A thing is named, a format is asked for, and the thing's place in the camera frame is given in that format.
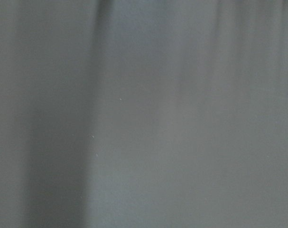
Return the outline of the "grey laptop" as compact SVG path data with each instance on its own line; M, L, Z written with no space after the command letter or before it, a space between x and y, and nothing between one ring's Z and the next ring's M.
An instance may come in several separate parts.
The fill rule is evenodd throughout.
M288 228L288 0L0 0L0 228Z

